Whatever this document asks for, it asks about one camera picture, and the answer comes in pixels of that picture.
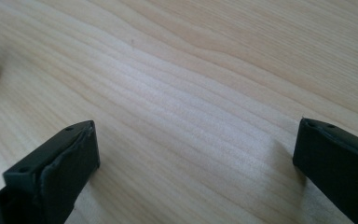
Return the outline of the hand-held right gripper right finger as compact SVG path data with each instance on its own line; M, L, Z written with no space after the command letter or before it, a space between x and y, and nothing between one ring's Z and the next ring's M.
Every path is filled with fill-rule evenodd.
M293 165L358 224L358 137L315 119L299 123Z

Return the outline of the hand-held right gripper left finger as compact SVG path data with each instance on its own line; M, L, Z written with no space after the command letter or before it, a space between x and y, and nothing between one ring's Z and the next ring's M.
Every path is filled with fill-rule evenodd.
M100 167L94 122L64 128L3 173L6 224L64 224Z

